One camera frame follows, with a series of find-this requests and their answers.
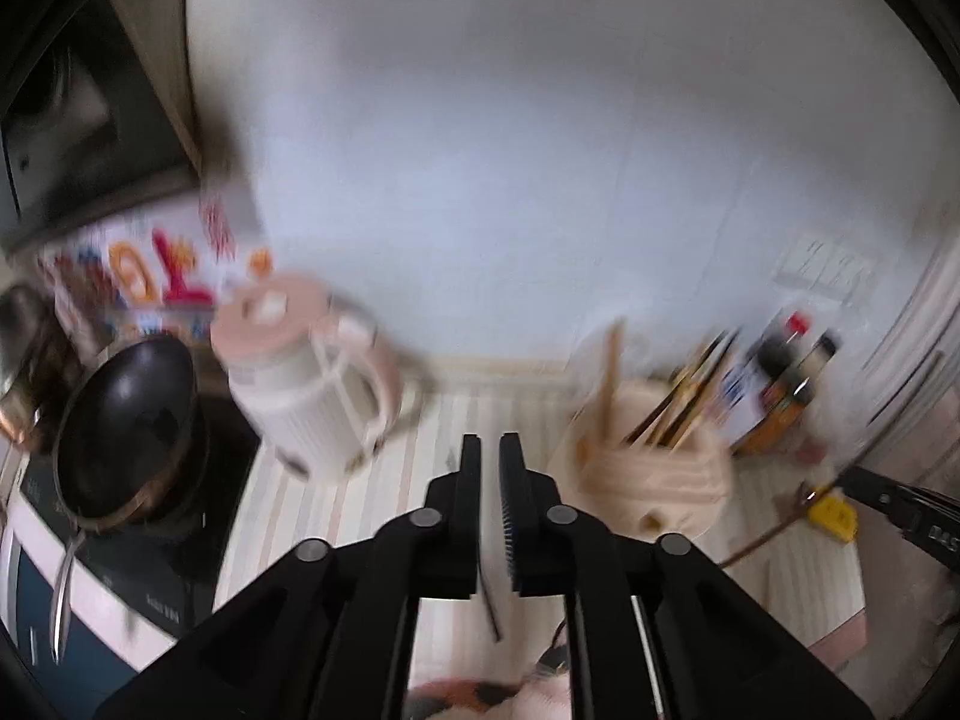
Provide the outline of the dark red-brown chopstick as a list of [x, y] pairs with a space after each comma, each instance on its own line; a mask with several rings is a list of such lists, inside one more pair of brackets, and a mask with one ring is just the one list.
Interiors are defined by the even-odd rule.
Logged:
[[500, 616], [494, 606], [490, 585], [483, 569], [482, 555], [482, 439], [477, 434], [464, 434], [460, 444], [459, 468], [455, 472], [454, 527], [470, 538], [473, 562], [477, 569], [477, 592], [482, 600], [485, 619], [495, 644], [503, 640]]

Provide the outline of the yellow utility knife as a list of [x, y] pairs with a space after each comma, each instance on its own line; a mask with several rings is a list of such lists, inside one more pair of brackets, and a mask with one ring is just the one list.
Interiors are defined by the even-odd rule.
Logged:
[[807, 509], [807, 522], [812, 527], [831, 536], [839, 543], [850, 544], [856, 541], [859, 530], [859, 517], [856, 507], [844, 497], [825, 494]]

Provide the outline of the beige cylindrical utensil holder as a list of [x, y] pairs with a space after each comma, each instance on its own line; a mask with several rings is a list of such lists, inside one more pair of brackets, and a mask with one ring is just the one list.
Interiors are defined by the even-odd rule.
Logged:
[[599, 406], [587, 400], [547, 463], [562, 501], [617, 535], [654, 541], [680, 533], [695, 539], [718, 522], [731, 500], [731, 457], [708, 419], [697, 419], [672, 449], [640, 440], [620, 444], [664, 397], [662, 383], [622, 383], [613, 395], [607, 442], [597, 433]]

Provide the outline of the cat pattern striped table mat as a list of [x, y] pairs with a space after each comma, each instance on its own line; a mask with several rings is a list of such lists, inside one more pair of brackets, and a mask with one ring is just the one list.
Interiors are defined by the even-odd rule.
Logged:
[[303, 539], [217, 612], [233, 674], [215, 717], [862, 718], [867, 707], [680, 535], [612, 533], [498, 445], [512, 589], [563, 633], [512, 684], [409, 681], [423, 601], [480, 585], [482, 441], [415, 511], [348, 546]]

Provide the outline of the orange label sauce bottle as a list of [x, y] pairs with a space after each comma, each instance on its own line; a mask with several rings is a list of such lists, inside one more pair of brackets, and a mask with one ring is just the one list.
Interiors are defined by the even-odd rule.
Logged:
[[799, 371], [784, 372], [761, 392], [760, 405], [765, 415], [737, 442], [734, 454], [751, 457], [773, 452], [800, 421], [813, 399], [811, 379]]

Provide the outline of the black chopstick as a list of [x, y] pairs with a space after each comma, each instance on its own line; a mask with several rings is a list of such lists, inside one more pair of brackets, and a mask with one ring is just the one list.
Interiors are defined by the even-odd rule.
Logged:
[[727, 371], [740, 330], [721, 332], [708, 341], [670, 381], [667, 395], [638, 422], [620, 442], [626, 449], [635, 444], [656, 449], [679, 447], [701, 416]]

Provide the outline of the black cap sauce bottle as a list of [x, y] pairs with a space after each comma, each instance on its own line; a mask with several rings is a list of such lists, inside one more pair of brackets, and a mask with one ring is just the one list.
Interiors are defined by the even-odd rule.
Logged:
[[818, 337], [811, 351], [797, 365], [797, 373], [799, 374], [798, 394], [804, 394], [809, 398], [814, 396], [818, 378], [822, 376], [823, 369], [827, 367], [828, 362], [836, 356], [840, 346], [841, 341], [833, 330], [825, 330]]

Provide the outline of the dark brown chopstick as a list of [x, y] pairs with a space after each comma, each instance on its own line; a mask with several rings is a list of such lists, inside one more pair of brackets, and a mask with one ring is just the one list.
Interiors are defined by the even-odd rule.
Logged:
[[706, 406], [715, 398], [722, 376], [731, 364], [732, 355], [739, 341], [739, 330], [722, 335], [711, 351], [698, 364], [679, 390], [679, 409], [665, 422], [658, 432], [654, 444], [663, 449], [675, 449], [686, 433], [692, 429], [693, 422], [701, 416]]

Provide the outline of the pink white electric kettle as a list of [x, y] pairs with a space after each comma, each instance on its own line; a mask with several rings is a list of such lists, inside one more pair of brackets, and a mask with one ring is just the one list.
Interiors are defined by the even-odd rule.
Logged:
[[210, 341], [247, 421], [311, 483], [338, 483], [371, 460], [402, 410], [392, 344], [316, 278], [280, 273], [236, 291]]

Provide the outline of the red cap soy sauce bottle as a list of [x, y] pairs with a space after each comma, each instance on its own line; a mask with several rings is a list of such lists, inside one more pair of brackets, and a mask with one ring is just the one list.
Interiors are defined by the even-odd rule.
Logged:
[[799, 359], [799, 342], [812, 327], [812, 316], [805, 310], [784, 309], [768, 323], [758, 340], [754, 363], [760, 372], [761, 406], [770, 408], [771, 388], [775, 387], [782, 374]]

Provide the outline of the white blue seasoning packet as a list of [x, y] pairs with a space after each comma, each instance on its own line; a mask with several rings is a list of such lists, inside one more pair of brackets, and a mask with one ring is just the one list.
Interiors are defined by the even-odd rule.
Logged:
[[752, 358], [740, 356], [724, 374], [716, 392], [715, 423], [727, 444], [737, 444], [765, 416], [763, 387], [765, 379]]

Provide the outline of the black induction cooktop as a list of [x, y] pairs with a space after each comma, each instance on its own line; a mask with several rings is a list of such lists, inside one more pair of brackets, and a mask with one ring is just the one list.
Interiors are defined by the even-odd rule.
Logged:
[[179, 639], [213, 611], [229, 532], [260, 439], [229, 398], [203, 395], [185, 472], [156, 511], [83, 544], [88, 569], [133, 614]]

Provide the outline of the black frying pan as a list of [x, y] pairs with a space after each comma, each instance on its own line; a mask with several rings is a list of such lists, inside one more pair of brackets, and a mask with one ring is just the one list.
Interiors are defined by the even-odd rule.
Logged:
[[53, 661], [67, 650], [78, 551], [161, 504], [189, 454], [195, 411], [194, 360], [169, 333], [104, 351], [71, 395], [53, 446], [55, 492], [73, 528], [52, 585]]

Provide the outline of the stainless steel pot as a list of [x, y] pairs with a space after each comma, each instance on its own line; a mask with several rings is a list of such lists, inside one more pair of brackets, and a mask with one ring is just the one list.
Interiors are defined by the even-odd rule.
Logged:
[[53, 304], [28, 283], [2, 293], [2, 434], [14, 447], [42, 452], [55, 433], [75, 362]]

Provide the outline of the black range hood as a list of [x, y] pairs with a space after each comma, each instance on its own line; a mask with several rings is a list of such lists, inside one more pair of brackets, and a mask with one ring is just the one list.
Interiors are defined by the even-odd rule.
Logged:
[[2, 250], [197, 187], [185, 0], [2, 0]]

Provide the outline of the colourful wall stickers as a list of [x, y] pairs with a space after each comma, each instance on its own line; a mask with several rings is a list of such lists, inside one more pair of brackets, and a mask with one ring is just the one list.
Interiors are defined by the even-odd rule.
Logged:
[[205, 343], [236, 289], [272, 275], [256, 213], [224, 190], [122, 211], [32, 255], [71, 333], [174, 333]]

